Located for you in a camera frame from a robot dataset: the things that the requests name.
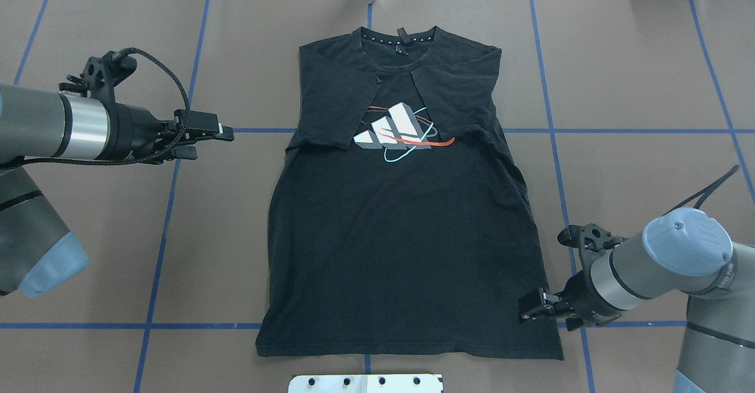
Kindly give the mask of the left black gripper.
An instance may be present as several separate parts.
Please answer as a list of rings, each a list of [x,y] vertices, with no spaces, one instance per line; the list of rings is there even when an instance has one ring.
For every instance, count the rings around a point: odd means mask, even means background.
[[[177,132],[179,143],[196,143],[203,140],[234,141],[232,127],[223,125],[215,113],[175,112],[173,122],[161,121],[140,106],[113,104],[107,108],[109,132],[106,141],[107,160],[145,158],[164,148]],[[172,160],[197,160],[192,145],[175,146]]]

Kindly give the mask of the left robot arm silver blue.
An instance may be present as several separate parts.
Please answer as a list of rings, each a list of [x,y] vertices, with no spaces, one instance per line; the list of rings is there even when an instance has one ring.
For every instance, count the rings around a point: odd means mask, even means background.
[[[2,85],[2,294],[38,298],[89,264],[83,245],[27,172],[36,164],[116,167],[197,157],[196,143],[233,141],[213,113],[159,120],[140,106]]]

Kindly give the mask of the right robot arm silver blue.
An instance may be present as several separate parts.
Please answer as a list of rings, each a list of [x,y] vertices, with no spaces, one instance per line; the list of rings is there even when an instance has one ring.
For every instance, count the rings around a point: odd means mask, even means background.
[[[687,294],[675,392],[752,392],[754,251],[698,208],[677,208],[630,238],[596,224],[557,237],[582,270],[564,289],[518,300],[518,320],[562,319],[569,331],[604,328],[670,291]]]

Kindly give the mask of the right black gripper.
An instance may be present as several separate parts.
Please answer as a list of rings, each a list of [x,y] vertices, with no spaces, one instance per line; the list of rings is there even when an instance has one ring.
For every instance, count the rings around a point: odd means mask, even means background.
[[[559,313],[559,304],[563,302]],[[614,320],[614,307],[603,300],[587,282],[584,272],[570,277],[564,289],[551,294],[547,288],[537,288],[518,298],[518,322],[537,319],[564,318],[567,329],[606,326]]]

